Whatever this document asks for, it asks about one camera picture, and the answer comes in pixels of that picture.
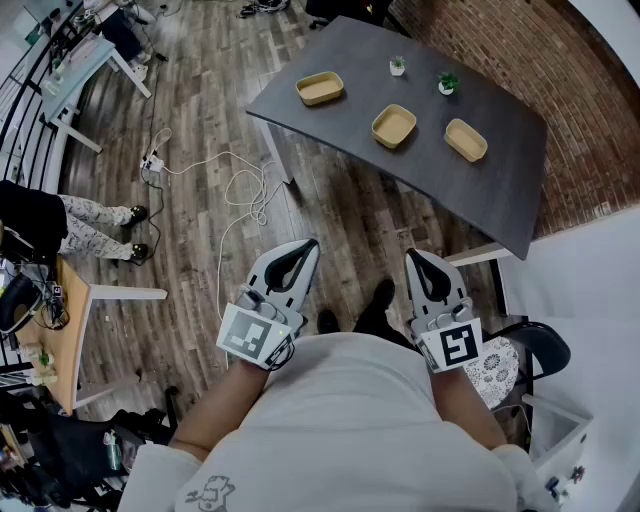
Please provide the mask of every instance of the succulent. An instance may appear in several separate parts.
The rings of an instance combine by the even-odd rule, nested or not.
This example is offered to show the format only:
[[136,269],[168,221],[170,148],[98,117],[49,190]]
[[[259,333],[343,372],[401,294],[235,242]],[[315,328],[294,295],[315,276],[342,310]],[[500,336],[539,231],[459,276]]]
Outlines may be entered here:
[[442,84],[442,87],[444,89],[453,89],[454,91],[460,84],[460,80],[458,80],[458,77],[452,73],[440,73],[438,75],[438,81]]
[[393,64],[393,66],[396,67],[396,68],[403,68],[404,67],[404,57],[401,57],[400,55],[396,55],[395,57],[393,57],[391,59],[391,64]]

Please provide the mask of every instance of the white desk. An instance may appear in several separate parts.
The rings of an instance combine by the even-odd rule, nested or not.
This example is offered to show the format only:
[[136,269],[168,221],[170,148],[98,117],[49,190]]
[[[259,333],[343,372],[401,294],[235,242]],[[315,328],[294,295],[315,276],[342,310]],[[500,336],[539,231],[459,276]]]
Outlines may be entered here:
[[556,477],[561,481],[563,479],[565,479],[565,481],[568,480],[571,477],[573,468],[578,465],[578,461],[582,456],[588,440],[589,427],[593,420],[565,411],[547,400],[531,395],[524,395],[522,401],[533,407],[534,415],[536,409],[544,410],[558,415],[575,425],[559,442],[548,448],[548,450],[539,457],[533,459],[536,473],[540,478],[540,482],[544,485],[546,485],[552,477]]
[[140,92],[142,92],[146,98],[150,98],[151,93],[145,85],[138,80],[133,70],[116,51],[116,47],[111,41],[107,41],[102,37],[96,37],[95,41],[95,48],[85,56],[77,56],[71,62],[69,62],[71,54],[65,57],[65,69],[61,74],[63,78],[61,83],[56,83],[52,76],[47,78],[47,80],[54,83],[54,86],[58,88],[58,91],[54,95],[45,86],[42,86],[42,111],[45,122],[54,124],[58,127],[58,130],[61,130],[74,139],[82,142],[85,146],[91,148],[96,153],[100,153],[102,148],[98,144],[84,136],[75,128],[64,123],[59,118],[65,108],[73,110],[76,114],[80,113],[73,107],[68,106],[68,100],[71,94],[79,87],[83,87],[84,84],[86,84],[87,81],[98,71],[98,69],[100,69],[102,65],[110,59],[125,72],[125,74],[131,79],[136,87],[140,89]]

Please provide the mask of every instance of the white pot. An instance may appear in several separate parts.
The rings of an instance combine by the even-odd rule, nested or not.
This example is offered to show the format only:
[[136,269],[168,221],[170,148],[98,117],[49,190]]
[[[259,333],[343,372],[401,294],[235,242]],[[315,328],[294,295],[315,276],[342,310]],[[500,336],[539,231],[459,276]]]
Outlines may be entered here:
[[393,76],[401,76],[404,73],[404,66],[398,68],[393,65],[393,62],[389,62],[389,70]]
[[449,96],[449,94],[451,94],[453,92],[453,89],[445,89],[442,86],[442,82],[438,82],[438,90],[444,94],[445,96]]

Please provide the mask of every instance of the patterned pants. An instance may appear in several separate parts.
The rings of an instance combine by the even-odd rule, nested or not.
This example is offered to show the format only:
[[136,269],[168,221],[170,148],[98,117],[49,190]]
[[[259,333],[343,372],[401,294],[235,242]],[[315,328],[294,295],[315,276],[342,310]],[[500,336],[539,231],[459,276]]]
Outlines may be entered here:
[[59,196],[67,210],[69,235],[62,241],[60,254],[81,253],[98,258],[128,260],[132,244],[121,244],[85,222],[122,226],[131,220],[131,208],[106,207],[81,197]]

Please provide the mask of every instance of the table top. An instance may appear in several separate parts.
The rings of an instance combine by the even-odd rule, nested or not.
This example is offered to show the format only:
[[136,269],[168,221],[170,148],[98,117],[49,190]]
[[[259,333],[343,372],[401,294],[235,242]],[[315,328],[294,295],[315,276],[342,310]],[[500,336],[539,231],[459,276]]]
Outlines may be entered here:
[[100,69],[115,48],[111,41],[107,41],[103,37],[96,37],[95,41],[96,47],[90,53],[79,56],[71,62],[69,62],[68,57],[65,58],[65,68],[61,75],[63,81],[61,83],[54,82],[53,78],[47,78],[59,88],[55,96],[44,86],[43,80],[41,85],[42,112],[46,122],[60,115],[60,112],[67,106],[67,101],[71,94],[78,87],[82,87]]
[[[393,77],[389,60],[406,71]],[[344,82],[334,101],[305,106],[295,84],[323,71]],[[454,73],[459,90],[438,91],[437,75]],[[384,108],[398,104],[417,117],[396,150],[371,135]],[[339,17],[287,64],[247,107],[247,113],[359,158],[426,194],[524,259],[538,215],[546,123],[516,97],[450,57],[389,30]],[[460,118],[488,142],[470,163],[444,141]]]
[[[89,285],[61,257],[58,257],[57,265],[58,283],[64,290],[69,323],[64,329],[53,331],[40,327],[32,320],[18,331],[16,336],[21,345],[40,343],[50,354],[53,354],[53,366],[58,375],[58,381],[47,385],[47,388],[67,414],[72,414],[86,326],[84,319],[88,314],[87,308],[90,307]],[[36,370],[41,368],[38,361],[31,362]]]

